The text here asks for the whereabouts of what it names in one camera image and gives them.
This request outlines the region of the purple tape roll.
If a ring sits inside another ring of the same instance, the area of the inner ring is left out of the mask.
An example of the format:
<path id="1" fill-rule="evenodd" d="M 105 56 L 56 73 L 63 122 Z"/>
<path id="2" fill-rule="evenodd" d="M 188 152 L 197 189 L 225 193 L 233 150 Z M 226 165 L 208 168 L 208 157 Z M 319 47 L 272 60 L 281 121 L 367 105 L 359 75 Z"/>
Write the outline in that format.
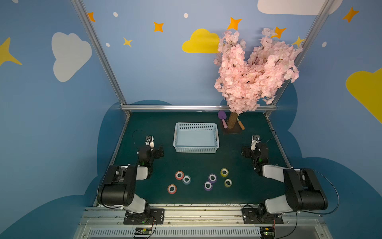
<path id="1" fill-rule="evenodd" d="M 212 189 L 213 189 L 213 184 L 211 182 L 209 182 L 209 181 L 206 181 L 204 183 L 204 190 L 211 191 Z"/>
<path id="2" fill-rule="evenodd" d="M 209 182 L 214 184 L 217 181 L 217 176 L 214 173 L 209 175 Z"/>

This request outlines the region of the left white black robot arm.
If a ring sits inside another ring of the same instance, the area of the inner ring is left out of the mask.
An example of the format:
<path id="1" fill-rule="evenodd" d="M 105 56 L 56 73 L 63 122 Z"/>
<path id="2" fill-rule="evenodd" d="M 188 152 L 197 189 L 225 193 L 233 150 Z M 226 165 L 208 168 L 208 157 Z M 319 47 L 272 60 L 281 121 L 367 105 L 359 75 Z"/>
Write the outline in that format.
<path id="1" fill-rule="evenodd" d="M 97 202 L 107 208 L 122 208 L 130 214 L 147 215 L 150 211 L 145 199 L 136 194 L 136 182 L 149 179 L 155 159 L 164 156 L 163 146 L 145 145 L 138 151 L 135 164 L 111 165 L 97 190 Z"/>

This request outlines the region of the purple pink toy shovel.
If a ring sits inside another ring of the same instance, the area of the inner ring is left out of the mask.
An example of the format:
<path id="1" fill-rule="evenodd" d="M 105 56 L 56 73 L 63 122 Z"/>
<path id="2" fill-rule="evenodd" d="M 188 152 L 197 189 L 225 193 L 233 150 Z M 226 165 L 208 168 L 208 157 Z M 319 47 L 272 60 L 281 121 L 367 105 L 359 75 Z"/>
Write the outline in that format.
<path id="1" fill-rule="evenodd" d="M 225 111 L 219 111 L 218 112 L 218 118 L 222 121 L 222 124 L 223 124 L 223 127 L 225 128 L 225 129 L 227 129 L 228 128 L 228 125 L 227 125 L 227 123 L 226 123 L 226 118 L 227 118 L 227 115 L 226 115 L 226 113 L 225 113 Z"/>

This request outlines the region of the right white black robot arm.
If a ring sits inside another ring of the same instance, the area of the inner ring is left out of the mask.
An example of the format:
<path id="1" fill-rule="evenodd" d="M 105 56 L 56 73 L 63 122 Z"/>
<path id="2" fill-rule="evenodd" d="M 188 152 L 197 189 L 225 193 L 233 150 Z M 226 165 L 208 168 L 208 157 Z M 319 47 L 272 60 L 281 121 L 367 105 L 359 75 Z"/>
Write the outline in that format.
<path id="1" fill-rule="evenodd" d="M 259 176 L 284 184 L 285 192 L 276 198 L 266 199 L 258 206 L 258 214 L 279 215 L 297 211 L 319 211 L 328 207 L 327 197 L 312 169 L 294 169 L 269 163 L 266 144 L 256 142 L 243 146 L 241 154 L 252 161 Z"/>

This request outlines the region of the green circuit board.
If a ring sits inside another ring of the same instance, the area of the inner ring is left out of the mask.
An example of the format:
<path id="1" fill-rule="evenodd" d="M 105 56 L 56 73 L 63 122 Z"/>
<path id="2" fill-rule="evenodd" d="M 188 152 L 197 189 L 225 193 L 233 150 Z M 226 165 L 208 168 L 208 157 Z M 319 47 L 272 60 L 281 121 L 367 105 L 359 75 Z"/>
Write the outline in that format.
<path id="1" fill-rule="evenodd" d="M 135 237 L 149 237 L 152 235 L 151 228 L 135 228 L 134 236 Z"/>
<path id="2" fill-rule="evenodd" d="M 276 232 L 273 227 L 261 227 L 260 234 L 262 239 L 274 239 Z"/>

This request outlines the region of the aluminium rail front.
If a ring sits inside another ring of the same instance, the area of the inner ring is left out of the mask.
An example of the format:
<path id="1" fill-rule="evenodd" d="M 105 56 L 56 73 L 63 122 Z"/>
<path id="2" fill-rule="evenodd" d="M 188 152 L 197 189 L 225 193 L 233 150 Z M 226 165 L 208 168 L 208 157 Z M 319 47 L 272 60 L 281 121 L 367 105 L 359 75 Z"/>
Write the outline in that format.
<path id="1" fill-rule="evenodd" d="M 244 224 L 245 204 L 152 204 L 164 209 L 163 225 L 124 225 L 125 211 L 86 208 L 74 234 L 76 239 L 261 239 L 261 227 L 275 228 L 275 239 L 330 239 L 321 215 L 281 214 L 283 224 Z M 135 228 L 151 228 L 149 237 L 135 237 Z"/>

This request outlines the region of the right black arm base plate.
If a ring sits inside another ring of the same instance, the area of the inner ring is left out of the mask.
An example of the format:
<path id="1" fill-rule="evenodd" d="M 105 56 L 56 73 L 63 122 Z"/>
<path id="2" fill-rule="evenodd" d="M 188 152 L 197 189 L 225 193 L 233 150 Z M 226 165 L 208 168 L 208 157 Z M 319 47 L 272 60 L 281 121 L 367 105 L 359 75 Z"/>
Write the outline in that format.
<path id="1" fill-rule="evenodd" d="M 279 214 L 270 214 L 262 209 L 242 208 L 244 224 L 283 224 L 283 219 Z"/>

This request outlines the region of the blue tape roll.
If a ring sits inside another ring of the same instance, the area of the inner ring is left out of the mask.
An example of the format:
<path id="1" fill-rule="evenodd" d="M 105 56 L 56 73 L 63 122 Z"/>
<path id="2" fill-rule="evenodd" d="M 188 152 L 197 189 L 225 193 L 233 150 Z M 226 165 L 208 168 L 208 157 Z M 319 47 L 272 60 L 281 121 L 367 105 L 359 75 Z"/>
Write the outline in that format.
<path id="1" fill-rule="evenodd" d="M 191 183 L 191 177 L 189 175 L 185 175 L 182 179 L 182 182 L 185 184 L 185 185 L 189 185 Z"/>

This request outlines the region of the pink cherry blossom tree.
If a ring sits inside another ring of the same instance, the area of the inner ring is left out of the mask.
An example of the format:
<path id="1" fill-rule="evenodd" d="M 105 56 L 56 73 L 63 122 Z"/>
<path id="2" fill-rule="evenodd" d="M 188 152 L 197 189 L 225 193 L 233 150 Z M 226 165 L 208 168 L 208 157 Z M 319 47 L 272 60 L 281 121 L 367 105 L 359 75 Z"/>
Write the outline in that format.
<path id="1" fill-rule="evenodd" d="M 214 87 L 231 112 L 255 111 L 259 100 L 271 104 L 285 81 L 294 82 L 299 77 L 295 59 L 303 51 L 303 40 L 289 45 L 275 39 L 280 33 L 279 28 L 264 28 L 260 46 L 253 49 L 249 58 L 245 57 L 246 41 L 239 38 L 239 32 L 226 31 L 219 40 L 214 60 L 219 77 Z"/>

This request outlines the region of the light blue plastic storage basket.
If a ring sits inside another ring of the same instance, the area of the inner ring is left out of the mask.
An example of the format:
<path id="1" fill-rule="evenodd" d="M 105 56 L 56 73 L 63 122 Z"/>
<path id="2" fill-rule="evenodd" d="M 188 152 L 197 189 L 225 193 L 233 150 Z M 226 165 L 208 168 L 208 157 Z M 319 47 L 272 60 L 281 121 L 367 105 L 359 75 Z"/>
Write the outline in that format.
<path id="1" fill-rule="evenodd" d="M 177 153 L 216 153 L 219 149 L 217 124 L 176 123 L 173 147 Z"/>

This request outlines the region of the left green circuit board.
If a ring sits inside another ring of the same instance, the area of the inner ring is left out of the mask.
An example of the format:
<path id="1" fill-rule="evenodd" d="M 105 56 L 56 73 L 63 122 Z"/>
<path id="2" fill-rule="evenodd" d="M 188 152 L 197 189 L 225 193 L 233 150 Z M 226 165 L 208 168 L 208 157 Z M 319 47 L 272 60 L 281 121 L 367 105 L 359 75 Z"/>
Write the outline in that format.
<path id="1" fill-rule="evenodd" d="M 149 237 L 152 235 L 151 228 L 135 228 L 134 236 L 135 237 Z"/>

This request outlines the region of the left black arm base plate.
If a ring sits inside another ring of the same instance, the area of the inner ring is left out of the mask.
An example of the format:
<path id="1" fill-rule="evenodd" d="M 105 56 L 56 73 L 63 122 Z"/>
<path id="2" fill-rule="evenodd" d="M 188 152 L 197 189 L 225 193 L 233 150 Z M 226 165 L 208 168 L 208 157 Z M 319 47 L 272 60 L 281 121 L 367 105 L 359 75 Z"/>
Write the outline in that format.
<path id="1" fill-rule="evenodd" d="M 163 225 L 164 209 L 148 207 L 143 213 L 126 212 L 123 220 L 124 225 L 157 224 Z"/>

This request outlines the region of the right green circuit board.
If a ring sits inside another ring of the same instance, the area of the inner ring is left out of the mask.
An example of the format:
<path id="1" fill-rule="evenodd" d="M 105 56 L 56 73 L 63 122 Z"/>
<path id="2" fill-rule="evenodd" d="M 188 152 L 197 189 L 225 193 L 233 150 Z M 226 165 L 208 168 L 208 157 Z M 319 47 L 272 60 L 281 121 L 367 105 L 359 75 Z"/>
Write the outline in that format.
<path id="1" fill-rule="evenodd" d="M 261 227 L 260 234 L 262 239 L 274 239 L 276 232 L 273 227 Z"/>

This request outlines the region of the red tape roll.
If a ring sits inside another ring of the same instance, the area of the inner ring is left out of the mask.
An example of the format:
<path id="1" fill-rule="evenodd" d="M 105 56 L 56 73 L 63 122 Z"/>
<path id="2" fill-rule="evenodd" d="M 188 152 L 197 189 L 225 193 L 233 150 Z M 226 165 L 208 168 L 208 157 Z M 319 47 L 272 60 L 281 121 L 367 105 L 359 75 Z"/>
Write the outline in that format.
<path id="1" fill-rule="evenodd" d="M 183 171 L 177 171 L 176 172 L 176 174 L 175 174 L 175 178 L 177 179 L 177 180 L 183 180 L 183 178 L 184 178 L 184 172 Z"/>
<path id="2" fill-rule="evenodd" d="M 167 188 L 169 194 L 175 194 L 177 192 L 177 186 L 174 184 L 170 184 Z"/>

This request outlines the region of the dark tree base plate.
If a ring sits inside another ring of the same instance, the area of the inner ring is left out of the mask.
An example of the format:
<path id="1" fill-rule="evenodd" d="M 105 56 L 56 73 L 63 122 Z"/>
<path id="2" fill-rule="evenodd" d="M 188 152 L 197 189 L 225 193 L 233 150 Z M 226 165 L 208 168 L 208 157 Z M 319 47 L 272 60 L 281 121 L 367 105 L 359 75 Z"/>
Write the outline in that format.
<path id="1" fill-rule="evenodd" d="M 222 126 L 222 130 L 223 130 L 223 133 L 224 134 L 239 134 L 239 133 L 242 133 L 242 128 L 241 126 L 239 125 L 239 122 L 236 122 L 235 125 L 234 125 L 234 128 L 224 128 L 224 126 Z"/>

